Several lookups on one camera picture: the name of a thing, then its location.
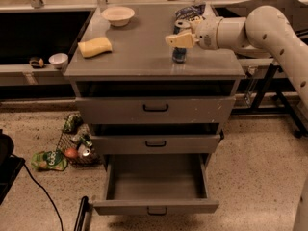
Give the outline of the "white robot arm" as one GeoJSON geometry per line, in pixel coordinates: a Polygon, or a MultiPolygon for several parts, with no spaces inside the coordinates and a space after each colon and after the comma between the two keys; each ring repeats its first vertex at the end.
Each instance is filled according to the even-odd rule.
{"type": "MultiPolygon", "coordinates": [[[[206,12],[184,23],[167,43],[269,53],[300,97],[307,95],[307,48],[274,7],[262,6],[236,19],[206,12]]],[[[218,210],[173,218],[171,231],[307,231],[308,141],[295,138],[290,125],[283,116],[231,117],[226,139],[210,163],[218,210]]]]}

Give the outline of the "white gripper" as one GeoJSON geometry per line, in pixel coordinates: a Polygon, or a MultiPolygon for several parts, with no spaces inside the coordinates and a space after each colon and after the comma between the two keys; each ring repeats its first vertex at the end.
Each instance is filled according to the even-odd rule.
{"type": "Polygon", "coordinates": [[[193,48],[197,43],[204,50],[218,49],[218,26],[221,17],[206,17],[190,22],[191,30],[181,31],[165,37],[166,44],[175,48],[193,48]]]}

